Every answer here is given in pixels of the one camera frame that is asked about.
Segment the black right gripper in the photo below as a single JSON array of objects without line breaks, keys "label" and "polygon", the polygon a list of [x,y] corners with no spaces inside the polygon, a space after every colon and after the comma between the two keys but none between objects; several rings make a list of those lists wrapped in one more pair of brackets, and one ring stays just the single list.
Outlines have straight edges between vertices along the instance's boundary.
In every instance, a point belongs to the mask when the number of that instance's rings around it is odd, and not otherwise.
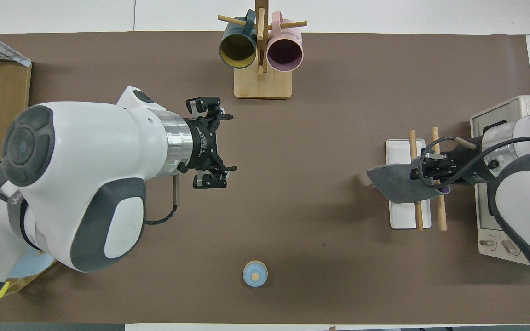
[{"label": "black right gripper", "polygon": [[[449,185],[448,180],[465,167],[469,161],[480,153],[482,137],[474,137],[469,140],[477,146],[477,149],[469,149],[458,144],[451,151],[443,154],[425,154],[419,156],[419,168],[410,170],[410,179],[419,180],[427,188],[444,188]],[[457,178],[454,183],[477,184],[482,183],[477,165]]]}]

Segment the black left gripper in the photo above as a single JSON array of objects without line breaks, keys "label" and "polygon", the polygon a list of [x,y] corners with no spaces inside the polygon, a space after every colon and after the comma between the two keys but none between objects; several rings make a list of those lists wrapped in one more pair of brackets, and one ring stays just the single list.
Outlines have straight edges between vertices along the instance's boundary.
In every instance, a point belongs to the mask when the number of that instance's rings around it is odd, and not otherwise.
[{"label": "black left gripper", "polygon": [[194,169],[193,189],[206,190],[227,187],[229,173],[237,167],[222,167],[217,155],[215,130],[220,121],[234,119],[225,113],[219,97],[196,97],[185,101],[191,119],[184,119],[192,136],[192,152],[185,169]]}]

